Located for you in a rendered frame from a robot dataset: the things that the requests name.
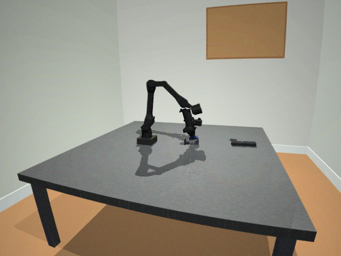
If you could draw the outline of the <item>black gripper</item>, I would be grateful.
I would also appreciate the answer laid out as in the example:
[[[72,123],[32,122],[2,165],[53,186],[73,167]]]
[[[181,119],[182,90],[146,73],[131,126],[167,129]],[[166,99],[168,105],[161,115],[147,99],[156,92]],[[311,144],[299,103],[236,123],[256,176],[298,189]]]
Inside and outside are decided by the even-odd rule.
[[[184,118],[184,122],[186,124],[185,128],[183,129],[183,133],[187,133],[192,139],[194,139],[195,136],[195,129],[197,127],[192,126],[192,119],[193,117]]]

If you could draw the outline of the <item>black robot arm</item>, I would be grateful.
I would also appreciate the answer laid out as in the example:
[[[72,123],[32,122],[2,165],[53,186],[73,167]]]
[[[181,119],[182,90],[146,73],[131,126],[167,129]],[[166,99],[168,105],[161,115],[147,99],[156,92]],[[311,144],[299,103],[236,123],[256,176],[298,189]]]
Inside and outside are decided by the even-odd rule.
[[[191,105],[188,103],[187,99],[179,95],[166,81],[154,81],[154,80],[148,80],[146,83],[147,86],[147,92],[148,92],[148,98],[147,98],[147,114],[144,119],[144,124],[141,126],[142,130],[142,136],[141,138],[150,138],[152,137],[152,131],[151,126],[155,122],[155,116],[153,116],[153,96],[156,87],[164,87],[178,102],[178,104],[184,108],[180,109],[179,113],[182,112],[184,118],[191,117],[192,114],[197,115],[202,113],[202,108],[200,104]],[[189,108],[189,109],[186,109]],[[192,114],[191,114],[191,110]],[[202,120],[201,118],[198,119],[192,119],[192,126],[202,126]]]

